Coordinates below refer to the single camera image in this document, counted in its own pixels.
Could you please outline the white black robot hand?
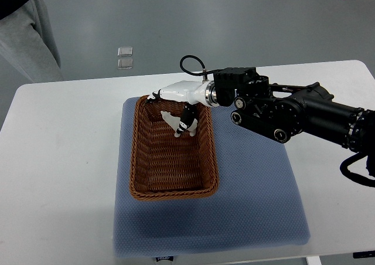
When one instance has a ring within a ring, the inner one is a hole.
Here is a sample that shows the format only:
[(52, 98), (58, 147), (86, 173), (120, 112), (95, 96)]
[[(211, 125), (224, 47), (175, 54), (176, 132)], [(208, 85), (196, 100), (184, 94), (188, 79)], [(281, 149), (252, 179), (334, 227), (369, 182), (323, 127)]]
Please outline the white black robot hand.
[(217, 107), (216, 91), (213, 81), (179, 81), (152, 92), (146, 103), (157, 100), (176, 101), (183, 104), (178, 133), (187, 129), (197, 119), (197, 105)]

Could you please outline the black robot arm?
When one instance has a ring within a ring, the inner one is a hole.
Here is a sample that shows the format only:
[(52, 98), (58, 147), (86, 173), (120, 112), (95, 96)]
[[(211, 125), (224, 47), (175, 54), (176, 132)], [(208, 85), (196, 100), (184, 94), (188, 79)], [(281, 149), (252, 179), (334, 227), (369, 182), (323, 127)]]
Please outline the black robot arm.
[(335, 103), (318, 82), (270, 84), (254, 67), (212, 70), (212, 104), (228, 107), (233, 123), (280, 143), (306, 132), (354, 154), (340, 165), (351, 181), (374, 187), (374, 111)]

